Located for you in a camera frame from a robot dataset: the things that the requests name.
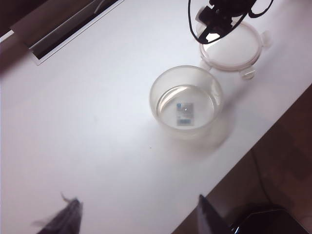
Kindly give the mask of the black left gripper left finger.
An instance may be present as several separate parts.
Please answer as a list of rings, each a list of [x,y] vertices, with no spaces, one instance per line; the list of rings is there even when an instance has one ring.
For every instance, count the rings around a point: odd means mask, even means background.
[[[51,217],[35,220],[31,226],[39,227],[38,234],[79,234],[83,216],[83,203],[60,193],[66,206]]]

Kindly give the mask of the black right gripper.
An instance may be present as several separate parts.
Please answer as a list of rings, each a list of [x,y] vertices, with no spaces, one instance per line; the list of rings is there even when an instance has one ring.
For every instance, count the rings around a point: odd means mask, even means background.
[[[229,33],[232,31],[232,18],[245,13],[244,0],[210,0],[212,7],[202,7],[196,20],[206,26],[208,33]]]

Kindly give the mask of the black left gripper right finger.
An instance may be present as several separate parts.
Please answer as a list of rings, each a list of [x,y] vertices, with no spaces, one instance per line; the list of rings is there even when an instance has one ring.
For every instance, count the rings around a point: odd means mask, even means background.
[[[203,195],[198,198],[198,233],[232,234],[230,227]]]

